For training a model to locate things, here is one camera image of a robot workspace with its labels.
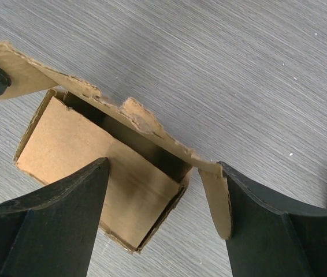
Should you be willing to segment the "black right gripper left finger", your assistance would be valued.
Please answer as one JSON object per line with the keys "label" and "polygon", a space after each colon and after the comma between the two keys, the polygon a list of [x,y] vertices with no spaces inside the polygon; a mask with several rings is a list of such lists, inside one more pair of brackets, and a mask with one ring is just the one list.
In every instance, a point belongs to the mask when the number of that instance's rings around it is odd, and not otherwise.
{"label": "black right gripper left finger", "polygon": [[109,179],[99,158],[0,204],[0,276],[86,276]]}

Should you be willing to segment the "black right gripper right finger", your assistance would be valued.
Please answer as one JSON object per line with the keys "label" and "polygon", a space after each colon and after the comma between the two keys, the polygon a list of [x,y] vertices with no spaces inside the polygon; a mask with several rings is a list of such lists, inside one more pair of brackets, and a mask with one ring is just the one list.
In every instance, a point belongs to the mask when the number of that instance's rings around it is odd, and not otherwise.
{"label": "black right gripper right finger", "polygon": [[327,209],[260,184],[220,163],[228,183],[233,276],[327,277]]}

